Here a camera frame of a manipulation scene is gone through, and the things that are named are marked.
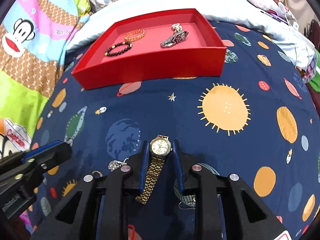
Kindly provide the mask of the silver metal watch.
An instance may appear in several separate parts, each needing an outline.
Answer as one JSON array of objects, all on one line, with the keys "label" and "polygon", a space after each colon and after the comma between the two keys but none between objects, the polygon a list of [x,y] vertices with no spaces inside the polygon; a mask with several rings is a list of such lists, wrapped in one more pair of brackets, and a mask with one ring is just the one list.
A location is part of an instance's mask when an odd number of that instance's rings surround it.
[{"label": "silver metal watch", "polygon": [[183,42],[188,36],[188,34],[189,33],[185,30],[177,31],[171,37],[161,42],[160,45],[162,48],[171,48],[176,44]]}]

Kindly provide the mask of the gold metal watch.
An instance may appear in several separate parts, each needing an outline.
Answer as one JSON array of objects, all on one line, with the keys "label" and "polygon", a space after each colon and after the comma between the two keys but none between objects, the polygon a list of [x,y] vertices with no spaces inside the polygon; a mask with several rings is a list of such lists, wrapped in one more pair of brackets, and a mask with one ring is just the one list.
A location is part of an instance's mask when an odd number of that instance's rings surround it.
[{"label": "gold metal watch", "polygon": [[166,135],[157,135],[146,144],[139,175],[140,195],[136,197],[136,201],[143,205],[148,202],[161,174],[165,159],[171,151],[171,142]]}]

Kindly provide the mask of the pink white plush toy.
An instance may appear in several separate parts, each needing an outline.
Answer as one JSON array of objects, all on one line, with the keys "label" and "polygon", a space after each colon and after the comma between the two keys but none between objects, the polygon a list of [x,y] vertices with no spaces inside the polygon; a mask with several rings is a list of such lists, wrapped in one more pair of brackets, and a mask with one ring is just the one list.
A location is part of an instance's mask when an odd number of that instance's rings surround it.
[{"label": "pink white plush toy", "polygon": [[274,14],[288,25],[296,26],[297,20],[290,9],[281,0],[248,0],[255,7]]}]

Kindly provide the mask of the red jewelry tray box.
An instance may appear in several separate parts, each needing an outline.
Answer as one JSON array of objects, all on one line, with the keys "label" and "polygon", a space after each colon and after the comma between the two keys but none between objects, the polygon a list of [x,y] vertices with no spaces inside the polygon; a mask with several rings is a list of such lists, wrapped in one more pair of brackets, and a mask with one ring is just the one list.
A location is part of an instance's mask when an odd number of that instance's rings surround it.
[{"label": "red jewelry tray box", "polygon": [[[179,23],[189,34],[171,48],[161,42]],[[145,36],[126,42],[125,34],[144,29]],[[85,52],[72,70],[84,89],[173,77],[220,76],[226,46],[196,9],[153,12],[114,23]]]}]

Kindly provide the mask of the colourful monkey cartoon blanket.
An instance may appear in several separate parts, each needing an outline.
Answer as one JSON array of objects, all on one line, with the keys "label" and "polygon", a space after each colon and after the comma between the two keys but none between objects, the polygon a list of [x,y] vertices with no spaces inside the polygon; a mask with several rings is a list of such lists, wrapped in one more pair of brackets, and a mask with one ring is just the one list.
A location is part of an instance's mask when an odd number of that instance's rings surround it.
[{"label": "colourful monkey cartoon blanket", "polygon": [[89,0],[16,0],[7,12],[1,23],[2,158],[31,148],[66,48],[90,9]]}]

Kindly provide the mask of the green cloth item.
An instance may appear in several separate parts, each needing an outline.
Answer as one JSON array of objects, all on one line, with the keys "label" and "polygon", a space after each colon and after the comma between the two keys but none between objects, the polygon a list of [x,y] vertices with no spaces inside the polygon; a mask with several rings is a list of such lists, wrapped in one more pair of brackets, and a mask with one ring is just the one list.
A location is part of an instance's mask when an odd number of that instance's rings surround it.
[{"label": "green cloth item", "polygon": [[317,57],[318,57],[318,60],[317,60],[317,64],[316,64],[316,72],[315,72],[315,76],[309,81],[309,85],[311,86],[311,88],[319,93],[320,92],[320,74],[319,74],[319,71],[320,71],[320,54],[319,54],[319,51],[316,50],[316,54],[317,54]]}]

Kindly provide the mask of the navy space print sheet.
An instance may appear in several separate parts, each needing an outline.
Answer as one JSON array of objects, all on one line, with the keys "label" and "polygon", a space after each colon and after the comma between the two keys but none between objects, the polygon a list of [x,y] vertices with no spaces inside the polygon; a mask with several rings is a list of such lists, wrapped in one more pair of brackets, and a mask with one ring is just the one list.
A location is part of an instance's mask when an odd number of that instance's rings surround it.
[{"label": "navy space print sheet", "polygon": [[93,171],[108,175],[159,134],[211,172],[238,174],[293,239],[319,212],[319,94],[281,48],[255,30],[213,22],[227,43],[220,77],[138,81],[85,90],[71,72],[86,47],[68,53],[33,147],[68,139],[72,158],[44,176],[28,209],[33,229]]}]

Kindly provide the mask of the gold cuff bangle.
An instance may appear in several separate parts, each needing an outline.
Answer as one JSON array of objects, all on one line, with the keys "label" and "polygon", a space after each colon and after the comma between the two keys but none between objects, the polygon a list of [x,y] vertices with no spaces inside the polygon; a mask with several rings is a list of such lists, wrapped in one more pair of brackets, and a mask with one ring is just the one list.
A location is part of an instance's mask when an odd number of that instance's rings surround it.
[{"label": "gold cuff bangle", "polygon": [[144,29],[136,29],[125,34],[124,40],[126,42],[135,42],[142,39],[144,36],[145,36]]}]

